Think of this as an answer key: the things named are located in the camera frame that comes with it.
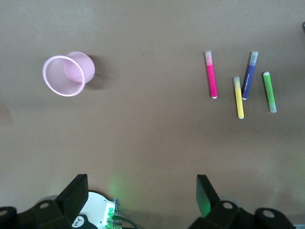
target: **green marker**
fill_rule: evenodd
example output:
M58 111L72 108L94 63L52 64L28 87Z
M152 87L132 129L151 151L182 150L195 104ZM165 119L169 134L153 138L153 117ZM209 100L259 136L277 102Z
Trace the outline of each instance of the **green marker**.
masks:
M275 97L273 95L270 73L264 72L263 77L264 77L265 87L266 87L266 91L267 91L270 112L276 113Z

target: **cup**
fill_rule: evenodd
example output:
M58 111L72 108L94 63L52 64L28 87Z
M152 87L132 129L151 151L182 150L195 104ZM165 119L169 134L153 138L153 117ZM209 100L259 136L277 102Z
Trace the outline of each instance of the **cup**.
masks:
M42 75L47 86L55 93L71 97L79 94L95 75L95 66L82 52L52 56L43 65Z

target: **wire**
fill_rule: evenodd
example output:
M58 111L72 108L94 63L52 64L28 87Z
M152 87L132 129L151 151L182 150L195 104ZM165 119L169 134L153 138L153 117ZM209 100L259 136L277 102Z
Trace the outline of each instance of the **wire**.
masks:
M134 222L130 221L129 219L119 217L119 216L112 216L112 219L120 219L120 220L126 221L126 222L130 223L131 225L133 225L134 229L139 229L138 226Z

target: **yellow marker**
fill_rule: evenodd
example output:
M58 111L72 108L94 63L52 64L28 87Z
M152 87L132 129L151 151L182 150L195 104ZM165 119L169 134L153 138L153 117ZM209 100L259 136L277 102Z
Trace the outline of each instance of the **yellow marker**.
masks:
M243 119L244 118L244 108L243 108L243 100L242 100L242 90L240 87L240 79L239 79L239 76L234 77L233 79L234 79L234 87L235 87L237 114L240 119Z

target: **pink marker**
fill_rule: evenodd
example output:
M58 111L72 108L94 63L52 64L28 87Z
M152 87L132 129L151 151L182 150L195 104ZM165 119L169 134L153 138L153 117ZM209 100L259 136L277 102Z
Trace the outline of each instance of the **pink marker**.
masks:
M209 76L211 97L213 99L216 99L217 98L217 87L216 87L216 80L215 80L215 73L214 73L214 66L213 66L211 51L205 52L205 59L206 59L206 68L207 68L208 76Z

